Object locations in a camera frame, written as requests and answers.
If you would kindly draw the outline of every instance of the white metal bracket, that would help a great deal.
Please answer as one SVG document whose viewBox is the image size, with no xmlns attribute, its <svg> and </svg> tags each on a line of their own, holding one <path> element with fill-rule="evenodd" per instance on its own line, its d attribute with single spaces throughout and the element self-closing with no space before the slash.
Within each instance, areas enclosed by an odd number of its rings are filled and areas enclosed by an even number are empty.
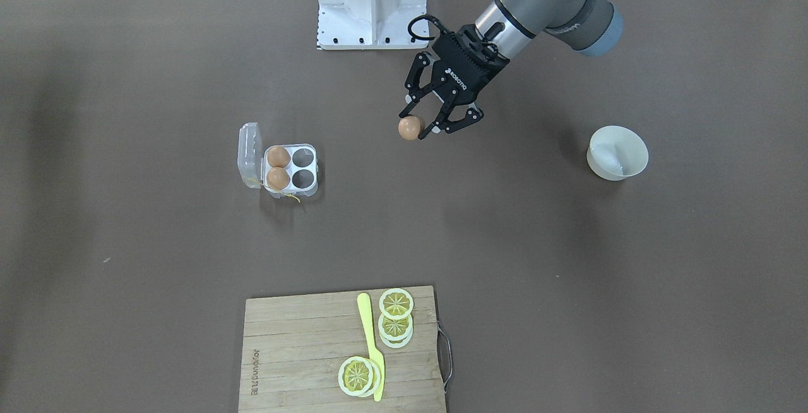
<svg viewBox="0 0 808 413">
<path fill-rule="evenodd" d="M 319 0 L 317 47 L 321 50 L 424 48 L 407 25 L 427 12 L 427 0 Z M 428 36 L 425 20 L 413 33 Z"/>
</svg>

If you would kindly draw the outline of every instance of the robotic arm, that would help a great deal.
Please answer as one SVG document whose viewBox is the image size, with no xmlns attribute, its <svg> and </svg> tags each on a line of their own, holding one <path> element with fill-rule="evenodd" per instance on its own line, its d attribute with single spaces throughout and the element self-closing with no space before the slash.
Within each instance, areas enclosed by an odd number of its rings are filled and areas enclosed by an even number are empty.
<svg viewBox="0 0 808 413">
<path fill-rule="evenodd" d="M 407 106 L 398 116 L 407 119 L 402 124 L 410 124 L 410 133 L 421 140 L 431 131 L 453 133 L 479 122 L 483 113 L 476 105 L 477 95 L 538 33 L 545 32 L 586 56 L 606 53 L 623 33 L 620 13 L 606 0 L 494 0 L 473 24 L 457 31 L 428 14 L 410 22 L 408 30 L 414 39 L 432 40 L 412 32 L 412 25 L 420 20 L 432 22 L 439 36 L 432 45 L 434 54 L 416 54 L 404 84 Z M 430 82 L 421 86 L 422 73 L 429 67 Z M 413 118 L 407 117 L 430 93 L 441 100 L 441 110 L 426 128 L 418 122 L 412 131 Z M 466 106 L 462 119 L 450 120 L 461 105 Z M 401 125 L 399 131 L 404 136 Z"/>
</svg>

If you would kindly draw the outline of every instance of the lime slice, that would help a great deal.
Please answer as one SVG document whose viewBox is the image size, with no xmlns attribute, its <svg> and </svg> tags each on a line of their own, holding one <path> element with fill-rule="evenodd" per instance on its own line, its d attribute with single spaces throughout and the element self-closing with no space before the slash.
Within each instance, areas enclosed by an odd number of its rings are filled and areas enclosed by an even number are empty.
<svg viewBox="0 0 808 413">
<path fill-rule="evenodd" d="M 390 342 L 400 342 L 408 335 L 412 334 L 412 315 L 391 320 L 384 315 L 379 315 L 379 336 L 386 338 Z"/>
<path fill-rule="evenodd" d="M 370 397 L 370 396 L 372 396 L 373 393 L 375 393 L 376 390 L 379 388 L 379 383 L 381 383 L 381 369 L 379 369 L 379 366 L 376 365 L 376 363 L 374 363 L 373 361 L 370 361 L 370 359 L 368 359 L 367 362 L 369 362 L 370 366 L 373 367 L 373 387 L 371 387 L 369 390 L 367 390 L 367 393 L 364 393 L 363 395 L 361 395 L 359 397 Z"/>
<path fill-rule="evenodd" d="M 390 349 L 400 349 L 401 347 L 403 347 L 406 344 L 410 343 L 410 339 L 412 338 L 412 335 L 413 335 L 413 333 L 410 333 L 410 335 L 408 335 L 406 338 L 404 338 L 404 340 L 401 340 L 401 341 L 398 341 L 398 342 L 389 341 L 386 338 L 383 338 L 381 336 L 379 336 L 379 339 L 382 341 L 382 344 L 390 347 Z"/>
<path fill-rule="evenodd" d="M 379 298 L 381 314 L 391 320 L 407 317 L 412 313 L 412 306 L 412 296 L 405 289 L 387 290 Z"/>
<path fill-rule="evenodd" d="M 360 396 L 366 393 L 373 384 L 373 368 L 368 359 L 351 356 L 340 366 L 337 379 L 343 393 L 349 396 Z"/>
</svg>

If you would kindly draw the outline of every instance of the wood grain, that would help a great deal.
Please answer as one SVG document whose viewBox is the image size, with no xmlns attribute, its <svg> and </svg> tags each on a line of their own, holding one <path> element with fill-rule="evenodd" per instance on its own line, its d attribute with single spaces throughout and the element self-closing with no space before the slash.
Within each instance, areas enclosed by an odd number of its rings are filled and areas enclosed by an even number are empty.
<svg viewBox="0 0 808 413">
<path fill-rule="evenodd" d="M 385 289 L 366 291 L 374 324 Z M 432 286 L 407 287 L 415 301 L 413 337 L 384 354 L 381 402 L 340 390 L 337 372 L 350 356 L 367 357 L 356 296 L 362 291 L 246 301 L 239 412 L 248 413 L 445 413 L 437 354 L 437 314 Z"/>
</svg>

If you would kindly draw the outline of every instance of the brown egg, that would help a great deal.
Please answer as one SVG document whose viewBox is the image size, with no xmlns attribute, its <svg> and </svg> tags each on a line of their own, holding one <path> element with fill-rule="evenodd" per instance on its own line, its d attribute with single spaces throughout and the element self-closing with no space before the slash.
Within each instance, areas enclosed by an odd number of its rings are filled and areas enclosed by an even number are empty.
<svg viewBox="0 0 808 413">
<path fill-rule="evenodd" d="M 418 134 L 424 130 L 424 120 L 418 116 L 405 116 L 398 122 L 398 134 L 404 140 L 417 140 Z"/>
<path fill-rule="evenodd" d="M 289 185 L 289 174 L 285 169 L 275 167 L 266 174 L 266 185 L 274 191 L 283 191 Z"/>
<path fill-rule="evenodd" d="M 289 165 L 289 151 L 283 146 L 273 146 L 266 152 L 266 161 L 272 167 L 285 167 Z"/>
</svg>

